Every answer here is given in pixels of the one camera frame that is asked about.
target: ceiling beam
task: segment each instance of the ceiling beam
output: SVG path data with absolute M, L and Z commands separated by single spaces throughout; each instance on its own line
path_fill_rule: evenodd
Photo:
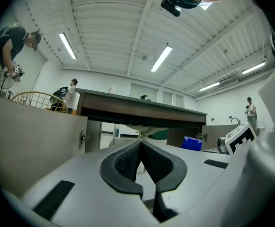
M 231 73 L 233 71 L 236 71 L 238 68 L 240 68 L 240 67 L 242 67 L 242 66 L 244 66 L 244 65 L 246 65 L 246 64 L 248 64 L 250 62 L 252 62 L 253 60 L 257 59 L 260 56 L 263 56 L 263 52 L 264 51 L 265 52 L 269 51 L 270 46 L 271 45 L 267 45 L 264 50 L 261 49 L 261 50 L 257 51 L 256 53 L 254 53 L 254 54 L 250 55 L 249 57 L 241 60 L 240 62 L 238 62 L 238 63 L 236 63 L 236 64 L 234 64 L 234 65 L 232 65 L 232 66 L 230 66 L 230 67 L 228 67 L 228 68 L 226 68 L 226 69 L 218 72 L 218 73 L 216 73 L 215 75 L 210 76 L 210 77 L 208 77 L 207 79 L 205 79 L 203 81 L 200 81 L 200 82 L 198 82 L 198 83 L 196 83 L 196 84 L 194 84 L 194 85 L 192 85 L 190 87 L 185 88 L 184 91 L 185 92 L 192 91 L 194 89 L 197 89 L 198 87 L 202 87 L 202 86 L 206 85 L 206 83 L 215 81 L 218 78 L 220 78 L 220 77 L 222 77 L 222 76 L 224 76 L 226 74 L 229 74 L 229 73 Z
M 147 0 L 146 5 L 143 8 L 142 16 L 141 16 L 141 19 L 139 21 L 139 24 L 138 24 L 138 27 L 137 27 L 137 31 L 136 31 L 136 34 L 135 34 L 135 38 L 134 38 L 134 43 L 133 43 L 133 46 L 132 46 L 132 52 L 131 52 L 131 56 L 130 56 L 130 60 L 129 60 L 129 66 L 128 66 L 128 71 L 127 71 L 127 76 L 130 76 L 130 72 L 131 72 L 131 68 L 132 68 L 132 64 L 133 64 L 133 59 L 134 59 L 134 55 L 135 55 L 135 52 L 136 52 L 136 48 L 137 48 L 139 39 L 141 37 L 142 29 L 143 29 L 143 27 L 145 25 L 145 22 L 146 22 L 146 19 L 147 19 L 147 16 L 148 16 L 148 13 L 149 13 L 149 10 L 151 8 L 151 5 L 152 5 L 153 1 L 154 0 Z
M 212 40 L 210 40 L 207 44 L 205 44 L 201 49 L 199 49 L 195 54 L 193 54 L 189 59 L 187 59 L 177 70 L 173 71 L 169 76 L 167 76 L 162 85 L 165 85 L 172 77 L 177 75 L 181 70 L 187 69 L 191 63 L 196 60 L 198 57 L 202 56 L 208 49 L 212 46 L 216 45 L 220 40 L 224 39 L 229 35 L 234 28 L 245 23 L 251 17 L 253 17 L 255 13 L 253 11 L 247 10 L 241 16 L 239 16 L 236 20 L 234 20 L 229 26 L 227 26 L 224 30 L 222 30 L 217 36 L 215 36 Z
M 227 92 L 227 91 L 230 91 L 230 90 L 233 90 L 233 89 L 236 89 L 238 87 L 241 87 L 241 86 L 244 86 L 246 84 L 249 84 L 249 83 L 254 83 L 254 82 L 257 82 L 259 80 L 262 80 L 264 78 L 267 78 L 269 77 L 275 70 L 275 67 L 273 67 L 272 69 L 270 70 L 267 70 L 267 71 L 264 71 L 262 73 L 260 73 L 259 75 L 255 75 L 255 76 L 252 76 L 251 78 L 249 79 L 246 79 L 246 80 L 243 80 L 242 82 L 240 83 L 237 83 L 237 84 L 234 84 L 232 86 L 229 86 L 229 87 L 225 87 L 221 90 L 216 90 L 214 92 L 211 92 L 209 94 L 206 94 L 206 95 L 203 95 L 203 96 L 200 96 L 200 97 L 197 97 L 195 98 L 196 101 L 198 100 L 201 100 L 201 99 L 205 99 L 207 97 L 211 97 L 211 96 L 214 96 L 214 95 L 217 95 L 217 94 L 221 94 L 221 93 L 224 93 L 224 92 Z
M 72 38 L 75 44 L 72 45 L 77 47 L 75 52 L 78 59 L 82 60 L 84 65 L 88 70 L 90 70 L 91 62 L 87 57 L 86 50 L 84 49 L 84 44 L 80 36 L 80 31 L 78 29 L 77 22 L 75 21 L 74 8 L 72 8 L 71 0 L 62 0 L 63 8 L 63 22 L 66 25 L 64 32 L 68 39 Z

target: fluorescent light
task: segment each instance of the fluorescent light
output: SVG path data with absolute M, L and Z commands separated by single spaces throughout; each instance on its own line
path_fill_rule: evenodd
M 151 71 L 152 72 L 156 72 L 158 67 L 160 67 L 160 65 L 164 62 L 164 60 L 166 59 L 166 57 L 170 54 L 170 52 L 173 49 L 170 46 L 166 46 L 166 48 L 164 49 L 164 51 L 161 53 L 160 57 L 158 58 L 158 60 L 155 62 L 154 66 L 152 67 Z
M 252 68 L 250 68 L 250 69 L 248 69 L 248 70 L 244 70 L 244 71 L 242 72 L 242 74 L 243 74 L 243 75 L 244 75 L 244 74 L 247 74 L 247 73 L 249 73 L 250 71 L 256 70 L 257 68 L 264 66 L 265 64 L 266 64 L 265 62 L 260 63 L 259 65 L 255 66 L 255 67 L 252 67 Z
M 64 33 L 61 33 L 61 34 L 60 34 L 60 38 L 62 39 L 63 44 L 66 46 L 66 48 L 67 48 L 67 50 L 68 50 L 70 56 L 71 56 L 73 59 L 76 60 L 77 57 L 76 57 L 76 55 L 74 54 L 73 50 L 71 49 L 71 46 L 69 45 L 69 42 L 68 42 L 68 40 L 67 40 L 65 34 L 64 34 Z
M 200 6 L 203 10 L 207 10 L 211 5 Z
M 218 86 L 220 83 L 219 82 L 216 82 L 216 83 L 214 83 L 214 84 L 212 84 L 212 85 L 210 85 L 210 86 L 207 86 L 207 87 L 204 87 L 204 88 L 202 88 L 202 89 L 200 89 L 199 91 L 205 91 L 205 90 L 207 90 L 207 89 L 209 89 L 209 88 L 212 88 L 212 87 L 215 87 L 215 86 Z

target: backpack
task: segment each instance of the backpack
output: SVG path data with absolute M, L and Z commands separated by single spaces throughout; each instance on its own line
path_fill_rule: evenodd
M 11 25 L 5 26 L 0 30 L 0 38 L 2 38 L 10 29 L 18 28 L 18 27 L 20 27 L 19 23 L 13 23 Z
M 61 87 L 61 88 L 57 89 L 57 91 L 54 92 L 53 95 L 62 100 L 64 97 L 66 97 L 68 91 L 69 91 L 68 87 Z M 55 104 L 55 103 L 57 103 L 57 100 L 54 97 L 51 97 L 50 103 Z

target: black strip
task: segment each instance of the black strip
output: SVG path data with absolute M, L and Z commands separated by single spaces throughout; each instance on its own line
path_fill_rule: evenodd
M 109 131 L 101 131 L 104 134 L 113 134 L 113 132 L 109 132 Z
M 35 213 L 46 220 L 50 220 L 56 213 L 68 193 L 71 191 L 74 183 L 60 181 L 33 209 Z
M 144 201 L 143 204 L 146 205 L 147 209 L 153 209 L 154 199 Z
M 215 167 L 219 167 L 222 169 L 226 169 L 228 166 L 228 163 L 224 163 L 224 162 L 220 162 L 220 161 L 214 161 L 214 160 L 206 160 L 204 162 L 205 164 L 208 164 L 210 166 L 215 166 Z
M 117 192 L 138 194 L 142 197 L 142 186 L 135 183 L 136 171 L 141 162 L 140 145 L 141 142 L 137 140 L 107 156 L 100 165 L 102 178 Z
M 142 163 L 156 184 L 156 193 L 153 215 L 158 221 L 163 222 L 177 213 L 167 209 L 161 194 L 177 189 L 187 173 L 185 162 L 148 142 L 142 142 Z
M 131 134 L 120 134 L 120 137 L 138 139 L 138 135 L 131 135 Z
M 233 152 L 233 154 L 234 154 L 234 153 L 235 153 L 235 151 L 236 151 L 236 146 L 235 146 L 235 145 L 233 145 L 233 144 L 231 144 L 231 145 L 230 145 L 230 147 L 231 147 L 232 152 Z

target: camera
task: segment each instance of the camera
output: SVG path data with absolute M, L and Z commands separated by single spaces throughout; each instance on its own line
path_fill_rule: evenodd
M 170 0 L 162 0 L 161 1 L 161 7 L 164 8 L 166 11 L 174 15 L 175 17 L 179 17 L 180 15 L 180 7 L 176 6 L 173 2 Z
M 24 75 L 25 73 L 23 72 L 22 68 L 18 65 L 16 67 L 14 67 L 15 72 L 21 77 L 22 75 Z

